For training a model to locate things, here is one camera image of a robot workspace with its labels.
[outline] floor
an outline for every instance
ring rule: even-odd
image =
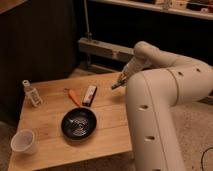
[[[94,74],[77,68],[70,77]],[[173,107],[171,113],[188,171],[200,171],[200,160],[205,149],[213,146],[213,106],[190,103]],[[10,139],[15,128],[0,122],[0,171],[6,171],[11,150]],[[204,158],[205,171],[213,170],[213,150]],[[44,171],[135,171],[132,152],[123,153],[72,165],[44,169]]]

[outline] wooden table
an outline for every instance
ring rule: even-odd
[[[0,0],[0,14],[18,6],[27,0]]]
[[[33,108],[25,99],[18,130],[32,129],[37,138],[34,155],[12,153],[9,171],[49,168],[78,161],[131,151],[125,112],[124,88],[111,90],[118,73],[101,74],[33,84],[44,103]],[[64,115],[76,106],[64,88],[76,91],[82,101],[89,85],[98,87],[91,106],[97,117],[97,127],[84,141],[67,141],[61,131]]]

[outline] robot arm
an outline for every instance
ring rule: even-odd
[[[126,110],[136,170],[186,171],[170,107],[206,97],[213,89],[213,71],[200,60],[146,42],[137,43],[134,53],[121,77],[128,80]],[[140,71],[147,61],[159,68]]]

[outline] pan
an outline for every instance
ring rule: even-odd
[[[62,132],[71,140],[82,140],[88,137],[96,128],[97,123],[95,114],[91,110],[80,105],[77,106],[78,108],[66,113],[61,122]]]

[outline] white paper cup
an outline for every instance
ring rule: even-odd
[[[13,136],[10,146],[15,152],[34,154],[37,151],[34,132],[29,129],[18,131]]]

